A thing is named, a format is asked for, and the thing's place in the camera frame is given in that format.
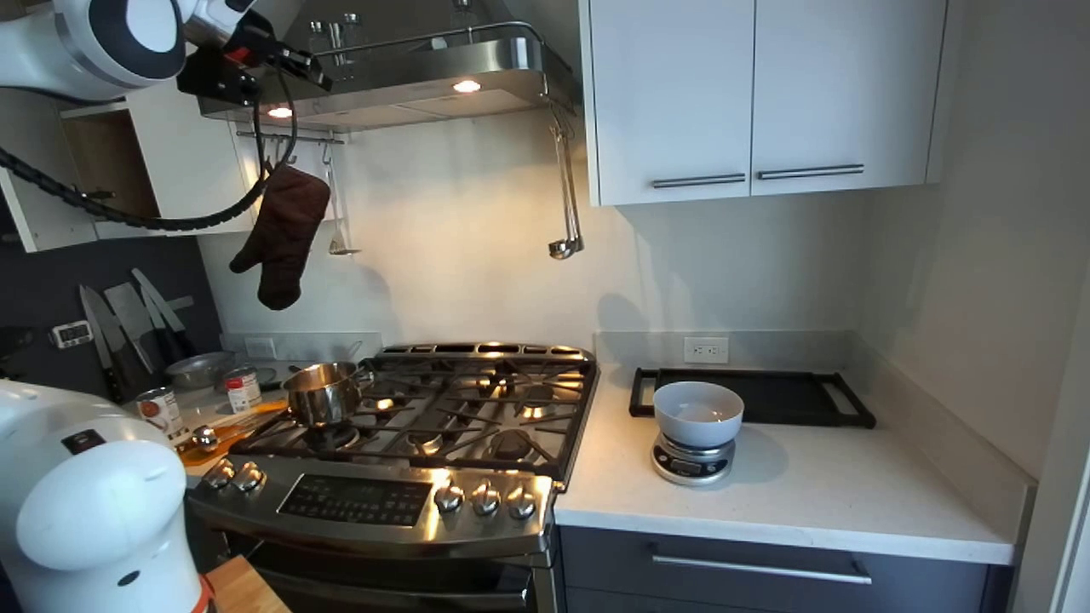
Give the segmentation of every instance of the red oven mitt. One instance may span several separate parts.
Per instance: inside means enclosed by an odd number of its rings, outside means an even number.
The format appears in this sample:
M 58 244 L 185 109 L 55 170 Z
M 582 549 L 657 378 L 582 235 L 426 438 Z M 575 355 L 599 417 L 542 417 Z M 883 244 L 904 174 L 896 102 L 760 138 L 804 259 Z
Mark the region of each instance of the red oven mitt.
M 326 200 L 330 186 L 323 182 L 297 166 L 272 170 L 260 220 L 231 259 L 231 271 L 261 266 L 260 300 L 270 309 L 285 309 L 298 300 L 298 276 Z

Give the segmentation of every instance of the range hood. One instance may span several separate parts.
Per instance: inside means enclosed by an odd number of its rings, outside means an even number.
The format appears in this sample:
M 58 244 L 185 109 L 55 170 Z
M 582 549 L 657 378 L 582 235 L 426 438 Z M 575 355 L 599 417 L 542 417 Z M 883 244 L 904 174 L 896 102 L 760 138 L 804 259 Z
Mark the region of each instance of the range hood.
M 285 76 L 298 128 L 493 115 L 531 104 L 580 109 L 571 68 L 507 0 L 310 0 L 285 42 L 321 58 L 335 87 Z M 261 115 L 284 104 L 284 85 L 261 79 Z M 202 98 L 205 115 L 251 121 L 247 109 Z

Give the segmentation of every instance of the oven handle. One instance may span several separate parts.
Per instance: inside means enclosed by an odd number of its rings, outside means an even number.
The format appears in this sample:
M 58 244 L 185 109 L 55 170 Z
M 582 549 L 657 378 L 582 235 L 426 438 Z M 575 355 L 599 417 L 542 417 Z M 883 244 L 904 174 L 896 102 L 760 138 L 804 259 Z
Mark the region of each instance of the oven handle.
M 342 599 L 356 607 L 529 611 L 529 587 L 514 591 L 391 591 L 391 588 L 312 582 L 312 580 L 297 580 L 270 569 L 260 569 L 260 572 L 285 591 Z

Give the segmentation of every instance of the control knob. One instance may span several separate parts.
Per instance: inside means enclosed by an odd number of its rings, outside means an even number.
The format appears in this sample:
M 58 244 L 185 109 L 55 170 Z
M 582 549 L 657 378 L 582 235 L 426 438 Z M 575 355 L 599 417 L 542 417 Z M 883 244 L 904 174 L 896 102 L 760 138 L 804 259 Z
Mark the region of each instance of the control knob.
M 462 495 L 462 488 L 447 484 L 447 488 L 435 489 L 433 499 L 438 507 L 438 514 L 457 514 L 462 507 L 466 495 Z
M 491 484 L 480 484 L 477 489 L 474 489 L 474 512 L 480 514 L 480 518 L 493 518 L 498 512 L 502 512 L 502 495 L 491 488 Z
M 514 488 L 507 495 L 507 512 L 511 512 L 511 518 L 529 522 L 538 514 L 538 496 L 531 489 Z
M 236 488 L 240 495 L 260 495 L 264 488 L 270 472 L 260 469 L 260 462 L 240 462 L 240 469 L 236 472 Z
M 236 479 L 236 462 L 231 460 L 218 460 L 209 472 L 205 484 L 211 489 L 223 489 Z

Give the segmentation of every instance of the lower cabinet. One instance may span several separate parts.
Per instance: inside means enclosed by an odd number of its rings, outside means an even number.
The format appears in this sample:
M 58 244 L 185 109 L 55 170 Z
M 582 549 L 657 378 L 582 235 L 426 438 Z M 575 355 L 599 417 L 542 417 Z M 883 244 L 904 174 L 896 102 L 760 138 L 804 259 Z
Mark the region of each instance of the lower cabinet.
M 1010 569 L 562 527 L 567 613 L 1002 613 Z

